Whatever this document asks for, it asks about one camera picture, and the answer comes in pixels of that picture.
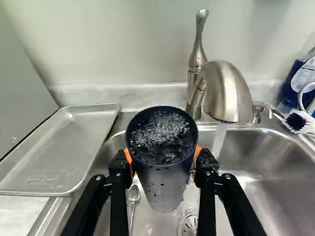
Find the metal baking sheet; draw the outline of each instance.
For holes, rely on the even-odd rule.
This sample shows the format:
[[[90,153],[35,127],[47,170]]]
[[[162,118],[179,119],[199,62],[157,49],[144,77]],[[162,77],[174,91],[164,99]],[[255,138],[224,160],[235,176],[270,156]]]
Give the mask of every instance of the metal baking sheet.
[[[77,190],[119,110],[118,104],[58,110],[0,162],[0,194],[66,196]]]

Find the drain strainer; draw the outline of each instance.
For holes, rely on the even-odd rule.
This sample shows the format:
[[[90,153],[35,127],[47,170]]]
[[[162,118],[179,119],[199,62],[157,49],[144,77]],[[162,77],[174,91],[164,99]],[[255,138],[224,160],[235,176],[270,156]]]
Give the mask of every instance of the drain strainer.
[[[177,236],[196,236],[198,226],[198,213],[189,208],[182,213],[178,222]]]

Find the soap bottle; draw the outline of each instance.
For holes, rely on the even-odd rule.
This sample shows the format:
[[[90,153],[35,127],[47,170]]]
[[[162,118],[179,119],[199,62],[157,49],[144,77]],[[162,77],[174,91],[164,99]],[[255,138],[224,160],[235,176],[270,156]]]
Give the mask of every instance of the soap bottle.
[[[308,50],[307,53],[302,53],[301,56],[294,61],[285,83],[283,84],[283,97],[277,107],[281,113],[288,113],[292,108],[297,109],[297,94],[300,88],[304,84],[315,81],[315,33],[312,33],[302,51],[305,52],[305,48],[309,49],[310,43],[312,44],[311,49]],[[307,107],[314,96],[315,87],[310,87],[303,94],[304,107]]]

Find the faucet spout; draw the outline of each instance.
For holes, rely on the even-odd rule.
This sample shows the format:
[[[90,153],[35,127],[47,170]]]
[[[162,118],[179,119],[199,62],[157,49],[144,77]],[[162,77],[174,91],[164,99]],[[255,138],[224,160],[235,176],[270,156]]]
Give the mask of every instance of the faucet spout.
[[[203,111],[222,122],[249,122],[252,96],[241,72],[231,63],[214,60],[201,67],[188,95],[186,112],[194,119]]]

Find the kitchen sink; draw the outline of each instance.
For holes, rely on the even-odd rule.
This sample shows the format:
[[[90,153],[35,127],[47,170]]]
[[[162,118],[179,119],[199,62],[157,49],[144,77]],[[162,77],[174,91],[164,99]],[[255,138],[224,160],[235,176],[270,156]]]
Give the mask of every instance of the kitchen sink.
[[[97,160],[97,168],[108,174],[110,160],[124,149],[125,128],[134,113],[121,113]],[[199,142],[211,150],[216,123],[198,124]],[[218,158],[220,173],[232,173],[240,182],[267,235],[306,236],[315,232],[315,163],[312,147],[290,135],[278,119],[257,125],[229,125]],[[198,210],[198,189],[187,185],[181,205],[171,213],[154,211],[137,176],[133,180],[141,192],[133,222],[134,236],[193,235],[182,227],[181,218]],[[216,199],[217,235],[232,236],[219,199]],[[110,201],[105,204],[95,236],[109,235]]]

